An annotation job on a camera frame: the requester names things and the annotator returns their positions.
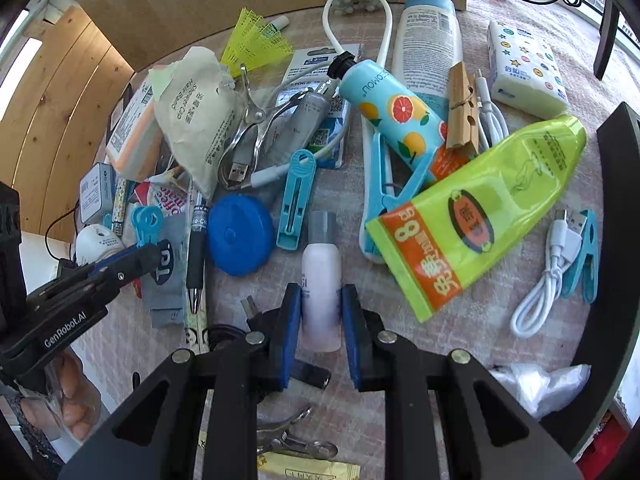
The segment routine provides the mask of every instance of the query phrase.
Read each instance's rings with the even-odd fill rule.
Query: white plastic bottle
[[[340,349],[342,265],[331,211],[309,215],[309,242],[302,254],[302,345],[314,352]]]
[[[391,73],[444,121],[449,69],[462,61],[462,37],[451,0],[406,0]]]

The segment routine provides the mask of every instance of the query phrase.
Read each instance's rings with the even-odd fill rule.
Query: chair leg
[[[614,0],[605,0],[602,23],[600,24],[600,44],[598,45],[596,59],[593,62],[593,74],[597,79],[602,80],[607,69],[613,44],[616,41],[619,18],[620,10]]]

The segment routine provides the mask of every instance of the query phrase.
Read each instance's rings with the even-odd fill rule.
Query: orange label
[[[434,153],[429,169],[436,180],[442,180],[468,162],[466,156],[460,155],[456,150],[448,150],[443,144]]]
[[[380,221],[434,310],[462,291],[460,280],[413,204],[382,215]]]
[[[449,217],[464,244],[476,253],[487,253],[494,244],[494,228],[478,201],[464,189],[449,198]]]

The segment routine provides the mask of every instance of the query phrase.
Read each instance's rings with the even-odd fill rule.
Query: blue keychain clip
[[[291,155],[276,236],[276,245],[281,249],[295,251],[298,248],[315,174],[316,160],[313,153],[309,150],[297,150]]]
[[[562,276],[560,295],[563,298],[572,295],[578,286],[580,276],[582,276],[582,298],[587,303],[593,303],[598,295],[598,269],[600,267],[596,213],[585,209],[580,211],[580,214],[586,216],[582,231],[582,246],[578,257]]]
[[[131,215],[131,223],[136,231],[138,247],[146,244],[157,244],[158,233],[163,222],[162,210],[158,206],[150,205],[134,209]]]

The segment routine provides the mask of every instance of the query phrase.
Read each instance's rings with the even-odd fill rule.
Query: white tissue pack with stars
[[[487,32],[491,99],[542,119],[567,110],[569,101],[549,44],[505,22],[490,22]]]

